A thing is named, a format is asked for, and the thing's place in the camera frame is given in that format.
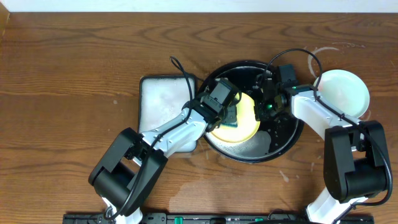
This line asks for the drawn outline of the yellow plate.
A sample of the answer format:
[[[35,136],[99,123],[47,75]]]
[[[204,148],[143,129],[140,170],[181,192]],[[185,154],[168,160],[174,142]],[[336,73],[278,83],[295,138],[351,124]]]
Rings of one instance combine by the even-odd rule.
[[[260,121],[256,121],[254,114],[254,100],[245,93],[237,94],[235,100],[239,102],[237,107],[237,128],[220,128],[217,126],[210,136],[222,142],[231,144],[242,143],[252,138],[260,126]]]

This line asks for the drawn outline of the mint plate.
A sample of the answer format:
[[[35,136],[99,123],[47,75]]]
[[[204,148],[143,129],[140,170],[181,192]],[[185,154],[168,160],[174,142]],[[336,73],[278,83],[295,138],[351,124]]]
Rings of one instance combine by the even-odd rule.
[[[318,89],[328,102],[342,112],[359,118],[368,110],[370,94],[357,75],[346,70],[324,72]]]

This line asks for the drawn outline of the green yellow sponge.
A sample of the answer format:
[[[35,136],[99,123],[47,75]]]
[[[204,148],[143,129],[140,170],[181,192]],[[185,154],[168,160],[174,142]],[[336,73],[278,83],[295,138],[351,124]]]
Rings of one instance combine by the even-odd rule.
[[[237,128],[238,127],[238,122],[227,122],[227,121],[222,121],[220,123],[220,128]]]

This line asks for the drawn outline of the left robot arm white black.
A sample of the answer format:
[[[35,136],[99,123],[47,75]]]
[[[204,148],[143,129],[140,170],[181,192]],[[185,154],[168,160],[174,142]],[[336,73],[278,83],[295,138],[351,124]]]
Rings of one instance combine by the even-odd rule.
[[[150,131],[121,131],[97,163],[88,182],[107,202],[103,218],[116,223],[139,223],[132,216],[151,193],[169,156],[189,142],[214,130],[230,106],[242,95],[212,96],[201,93],[184,105],[180,114]]]

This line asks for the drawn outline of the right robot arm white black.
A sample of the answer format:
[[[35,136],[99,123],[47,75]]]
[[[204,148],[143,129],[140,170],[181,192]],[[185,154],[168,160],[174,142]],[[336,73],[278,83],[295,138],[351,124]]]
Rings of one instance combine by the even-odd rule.
[[[256,81],[266,104],[261,118],[286,111],[324,140],[325,188],[306,207],[312,223],[341,223],[358,206],[375,207],[392,194],[393,177],[384,128],[362,121],[369,106],[367,86],[354,73],[329,70],[312,85],[299,85],[291,65],[266,68]]]

